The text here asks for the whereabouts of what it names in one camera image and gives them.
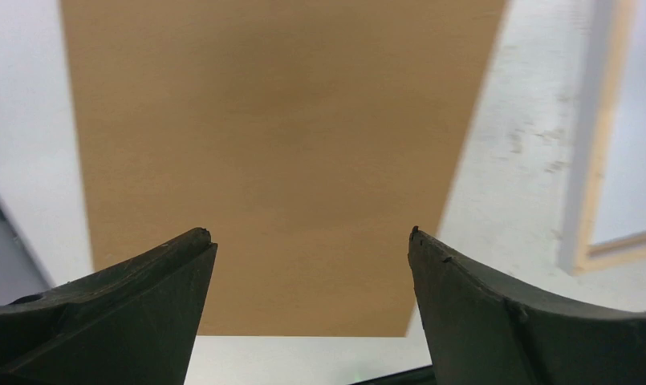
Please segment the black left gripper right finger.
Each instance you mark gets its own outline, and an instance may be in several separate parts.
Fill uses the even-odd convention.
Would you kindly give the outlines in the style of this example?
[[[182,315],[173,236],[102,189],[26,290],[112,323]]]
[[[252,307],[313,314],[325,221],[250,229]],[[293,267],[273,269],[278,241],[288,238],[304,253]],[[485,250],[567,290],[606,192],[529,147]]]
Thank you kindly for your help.
[[[541,290],[418,228],[408,263],[437,383],[646,384],[646,312]]]

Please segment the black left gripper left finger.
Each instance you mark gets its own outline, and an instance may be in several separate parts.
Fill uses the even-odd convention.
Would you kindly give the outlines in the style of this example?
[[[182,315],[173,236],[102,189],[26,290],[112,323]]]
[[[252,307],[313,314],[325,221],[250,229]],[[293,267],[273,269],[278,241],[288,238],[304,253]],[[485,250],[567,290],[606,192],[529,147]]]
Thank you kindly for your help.
[[[182,384],[216,254],[195,228],[0,306],[0,384]]]

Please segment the light wooden picture frame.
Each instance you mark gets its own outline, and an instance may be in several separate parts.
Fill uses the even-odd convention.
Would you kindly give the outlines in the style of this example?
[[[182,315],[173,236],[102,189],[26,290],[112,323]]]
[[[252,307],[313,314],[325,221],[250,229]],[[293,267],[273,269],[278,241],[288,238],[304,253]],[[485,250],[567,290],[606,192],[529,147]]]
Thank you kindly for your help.
[[[559,266],[646,259],[646,1],[597,1],[584,60]]]

